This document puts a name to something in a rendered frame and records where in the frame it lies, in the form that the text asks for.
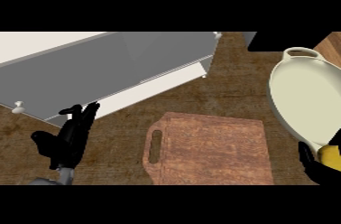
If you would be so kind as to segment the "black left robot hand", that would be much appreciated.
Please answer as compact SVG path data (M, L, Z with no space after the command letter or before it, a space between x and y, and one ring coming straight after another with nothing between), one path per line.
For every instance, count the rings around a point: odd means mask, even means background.
M58 114L72 115L61 125L60 132L52 135L45 131L33 131L30 138L36 145L36 152L50 159L50 170L73 169L81 162L88 141L88 130L92 125L100 103L91 102L86 107L75 104Z

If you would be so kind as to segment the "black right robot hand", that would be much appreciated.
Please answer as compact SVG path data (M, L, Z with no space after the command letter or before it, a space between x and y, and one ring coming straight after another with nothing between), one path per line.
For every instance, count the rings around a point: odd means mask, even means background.
M341 153L341 137L333 137L327 145L336 145ZM298 143L299 162L308 179L324 186L341 186L341 172L314 160L312 153L303 142Z

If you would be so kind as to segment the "yellow lemon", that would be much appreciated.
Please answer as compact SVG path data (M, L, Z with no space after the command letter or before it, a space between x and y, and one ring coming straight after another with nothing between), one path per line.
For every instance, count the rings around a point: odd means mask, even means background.
M326 145L318 150L320 163L341 172L341 153L336 145Z

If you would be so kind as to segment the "brown wooden cutting board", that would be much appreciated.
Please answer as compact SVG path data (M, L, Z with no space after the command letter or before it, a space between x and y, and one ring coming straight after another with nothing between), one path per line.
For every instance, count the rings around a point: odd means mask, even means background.
M272 183L259 120L168 112L147 131L162 134L157 161L143 156L154 184Z

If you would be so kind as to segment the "white drawer front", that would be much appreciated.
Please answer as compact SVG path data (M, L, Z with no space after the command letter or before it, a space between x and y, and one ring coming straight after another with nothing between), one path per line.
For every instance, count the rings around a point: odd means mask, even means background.
M122 108L205 75L206 71L197 62L171 73L147 80L144 83L98 100L100 108L94 118L98 119L104 117Z

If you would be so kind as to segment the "grey open drawer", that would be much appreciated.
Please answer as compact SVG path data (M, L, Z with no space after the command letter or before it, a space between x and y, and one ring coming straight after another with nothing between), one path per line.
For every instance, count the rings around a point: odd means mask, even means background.
M0 64L0 105L60 126L58 111L85 106L147 80L200 63L209 71L212 32L107 32Z

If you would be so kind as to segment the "white cabinet top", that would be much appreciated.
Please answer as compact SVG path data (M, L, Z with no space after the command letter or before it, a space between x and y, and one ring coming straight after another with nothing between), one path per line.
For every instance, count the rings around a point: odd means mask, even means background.
M0 32L0 64L104 34L107 32Z

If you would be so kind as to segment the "black appliance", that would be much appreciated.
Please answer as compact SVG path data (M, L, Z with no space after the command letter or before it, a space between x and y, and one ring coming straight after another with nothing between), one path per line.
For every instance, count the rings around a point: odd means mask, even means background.
M283 51L292 47L312 49L330 31L243 32L247 51Z

